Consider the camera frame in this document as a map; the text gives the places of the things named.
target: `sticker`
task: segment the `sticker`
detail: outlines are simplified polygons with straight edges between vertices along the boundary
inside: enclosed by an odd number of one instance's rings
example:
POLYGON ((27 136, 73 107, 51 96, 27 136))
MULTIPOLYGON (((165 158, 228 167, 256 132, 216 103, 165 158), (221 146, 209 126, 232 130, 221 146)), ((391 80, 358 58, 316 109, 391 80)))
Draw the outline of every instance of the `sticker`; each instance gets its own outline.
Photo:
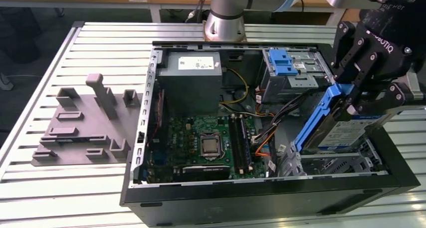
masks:
POLYGON ((294 68, 297 68, 297 69, 301 69, 301 68, 306 69, 304 63, 294 63, 293 66, 294 66, 294 68))
POLYGON ((129 2, 149 2, 147 0, 129 0, 129 2))
POLYGON ((214 57, 181 57, 180 70, 214 69, 214 57))
POLYGON ((256 96, 256 102, 262 104, 262 96, 261 95, 257 95, 256 96))
POLYGON ((320 149, 336 150, 354 144, 381 116, 354 116, 353 120, 338 122, 325 140, 320 143, 320 149))
POLYGON ((272 160, 269 160, 268 166, 272 168, 272 170, 276 172, 277 165, 273 163, 272 160))
POLYGON ((286 148, 288 147, 285 145, 280 145, 280 148, 277 149, 277 152, 285 152, 286 148))

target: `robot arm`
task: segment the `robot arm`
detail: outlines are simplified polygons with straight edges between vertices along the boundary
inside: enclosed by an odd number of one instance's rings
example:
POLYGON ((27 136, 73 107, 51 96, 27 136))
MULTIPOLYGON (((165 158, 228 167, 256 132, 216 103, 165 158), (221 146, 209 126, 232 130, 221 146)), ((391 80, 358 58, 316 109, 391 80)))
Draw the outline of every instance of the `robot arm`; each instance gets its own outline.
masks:
POLYGON ((298 151, 350 149, 396 114, 426 105, 420 73, 426 32, 417 23, 425 17, 426 0, 383 2, 380 9, 361 13, 357 27, 349 22, 338 25, 332 62, 336 84, 294 141, 298 151))
POLYGON ((244 10, 284 11, 294 0, 213 0, 205 33, 210 41, 242 41, 244 10))

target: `metal rail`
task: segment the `metal rail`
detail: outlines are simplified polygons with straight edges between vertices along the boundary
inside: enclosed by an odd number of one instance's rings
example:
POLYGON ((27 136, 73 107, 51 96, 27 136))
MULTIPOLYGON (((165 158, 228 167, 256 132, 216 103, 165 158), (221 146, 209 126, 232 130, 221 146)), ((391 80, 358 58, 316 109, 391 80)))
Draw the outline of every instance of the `metal rail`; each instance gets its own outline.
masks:
MULTIPOLYGON (((333 43, 336 29, 324 26, 248 25, 249 41, 333 43)), ((198 24, 86 23, 73 28, 11 136, 0 149, 2 228, 145 227, 119 206, 125 164, 34 167, 33 153, 47 129, 61 87, 81 94, 86 75, 103 73, 115 93, 143 92, 151 42, 204 40, 198 24)), ((383 198, 344 216, 304 217, 212 224, 208 227, 426 226, 426 111, 411 111, 387 124, 388 132, 423 185, 409 193, 383 198)))

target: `connector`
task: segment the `connector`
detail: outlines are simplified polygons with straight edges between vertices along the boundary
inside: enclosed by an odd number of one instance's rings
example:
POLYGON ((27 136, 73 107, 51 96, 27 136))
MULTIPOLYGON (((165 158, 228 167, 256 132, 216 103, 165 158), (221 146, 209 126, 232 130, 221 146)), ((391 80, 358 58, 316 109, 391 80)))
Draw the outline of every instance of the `connector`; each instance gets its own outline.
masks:
POLYGON ((186 22, 189 22, 189 20, 194 18, 197 12, 198 12, 197 10, 193 10, 193 12, 190 12, 186 22))

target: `blue latch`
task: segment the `blue latch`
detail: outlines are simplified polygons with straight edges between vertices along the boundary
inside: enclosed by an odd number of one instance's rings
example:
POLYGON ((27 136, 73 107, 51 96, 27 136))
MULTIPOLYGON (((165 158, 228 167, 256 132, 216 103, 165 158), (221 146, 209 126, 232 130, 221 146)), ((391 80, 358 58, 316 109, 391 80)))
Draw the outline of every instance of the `blue latch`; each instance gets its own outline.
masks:
POLYGON ((293 59, 285 49, 272 49, 269 55, 277 76, 296 76, 300 74, 298 70, 293 67, 293 59))

